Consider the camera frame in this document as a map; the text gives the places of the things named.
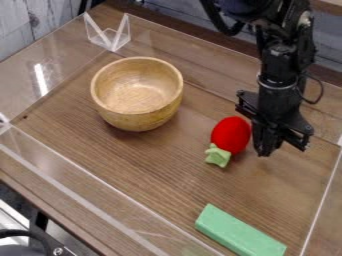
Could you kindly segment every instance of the toy strawberry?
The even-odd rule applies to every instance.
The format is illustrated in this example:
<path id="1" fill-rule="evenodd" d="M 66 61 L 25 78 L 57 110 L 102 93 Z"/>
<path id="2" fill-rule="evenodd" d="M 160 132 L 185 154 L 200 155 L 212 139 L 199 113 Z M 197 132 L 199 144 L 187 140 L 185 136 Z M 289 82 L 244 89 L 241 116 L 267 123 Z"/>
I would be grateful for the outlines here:
<path id="1" fill-rule="evenodd" d="M 231 155 L 239 154 L 251 137 L 249 124 L 237 116 L 224 118 L 211 133 L 211 145 L 205 151 L 205 162 L 224 168 Z"/>

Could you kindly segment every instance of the wooden bowl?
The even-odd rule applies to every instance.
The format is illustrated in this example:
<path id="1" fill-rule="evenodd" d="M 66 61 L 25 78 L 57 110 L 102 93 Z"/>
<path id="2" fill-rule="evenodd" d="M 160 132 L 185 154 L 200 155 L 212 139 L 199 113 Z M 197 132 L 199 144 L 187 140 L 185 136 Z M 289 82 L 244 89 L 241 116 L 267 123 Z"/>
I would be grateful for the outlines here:
<path id="1" fill-rule="evenodd" d="M 146 131 L 173 116 L 183 77 L 165 61 L 149 57 L 117 60 L 90 81 L 90 96 L 102 119 L 126 131 Z"/>

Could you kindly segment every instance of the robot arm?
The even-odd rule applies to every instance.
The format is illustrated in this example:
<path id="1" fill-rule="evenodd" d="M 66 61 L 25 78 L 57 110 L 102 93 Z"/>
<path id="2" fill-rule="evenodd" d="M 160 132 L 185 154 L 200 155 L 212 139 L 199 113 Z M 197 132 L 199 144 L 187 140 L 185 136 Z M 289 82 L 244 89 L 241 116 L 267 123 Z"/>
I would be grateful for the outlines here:
<path id="1" fill-rule="evenodd" d="M 253 147 L 269 156 L 283 141 L 304 151 L 313 128 L 300 115 L 307 67 L 313 63 L 313 18 L 308 0 L 200 0 L 217 29 L 235 35 L 255 26 L 261 68 L 259 93 L 239 91 L 236 111 L 251 119 Z M 217 8 L 236 20 L 229 28 Z"/>

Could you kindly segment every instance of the bowl rim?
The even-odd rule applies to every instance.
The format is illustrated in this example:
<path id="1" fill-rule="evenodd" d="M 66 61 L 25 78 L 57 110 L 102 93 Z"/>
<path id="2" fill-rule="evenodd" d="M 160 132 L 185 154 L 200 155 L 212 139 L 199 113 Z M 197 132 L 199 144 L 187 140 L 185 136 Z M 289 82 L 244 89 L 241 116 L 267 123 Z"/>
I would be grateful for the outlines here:
<path id="1" fill-rule="evenodd" d="M 177 77 L 176 92 L 174 92 L 174 95 L 166 100 L 166 103 L 161 107 L 153 109 L 152 111 L 141 111 L 141 112 L 136 112 L 136 113 L 117 112 L 117 111 L 113 111 L 112 109 L 109 109 L 105 106 L 105 104 L 101 102 L 101 100 L 98 99 L 98 97 L 96 95 L 96 92 L 94 92 L 96 80 L 97 80 L 98 76 L 101 75 L 101 73 L 105 71 L 105 69 L 109 68 L 112 65 L 116 65 L 120 62 L 125 62 L 125 61 L 130 61 L 130 60 L 137 60 L 137 59 L 138 60 L 152 60 L 152 61 L 156 61 L 156 62 L 164 64 L 165 66 L 168 66 L 170 68 L 170 70 L 173 71 L 173 73 L 176 74 L 176 77 Z M 161 59 L 153 58 L 153 57 L 136 56 L 136 57 L 121 58 L 121 59 L 108 63 L 104 67 L 100 68 L 100 70 L 96 72 L 94 76 L 90 79 L 90 96 L 92 96 L 92 99 L 93 99 L 94 103 L 101 108 L 104 108 L 106 111 L 109 111 L 112 113 L 116 113 L 116 114 L 122 114 L 122 115 L 140 115 L 140 114 L 153 113 L 153 112 L 161 110 L 164 107 L 166 107 L 174 101 L 174 99 L 179 97 L 179 95 L 181 94 L 183 87 L 184 87 L 183 75 L 181 75 L 180 71 L 177 70 L 177 68 L 170 63 L 168 63 L 166 61 L 164 61 Z"/>

